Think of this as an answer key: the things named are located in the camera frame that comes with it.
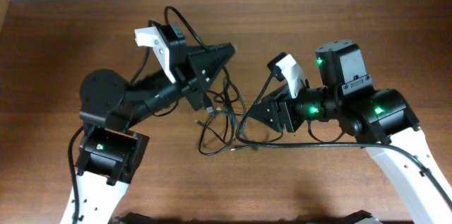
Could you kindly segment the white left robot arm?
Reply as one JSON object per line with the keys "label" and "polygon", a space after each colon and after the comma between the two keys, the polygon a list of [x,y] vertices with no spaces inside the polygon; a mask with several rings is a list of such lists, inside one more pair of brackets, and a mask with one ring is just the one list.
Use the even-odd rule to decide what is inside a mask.
{"label": "white left robot arm", "polygon": [[161,69],[130,82],[111,69],[89,73],[81,84],[79,156],[69,148],[71,194],[62,223],[108,223],[125,196],[149,138],[132,127],[182,98],[194,110],[236,52],[230,43],[206,48],[158,48]]}

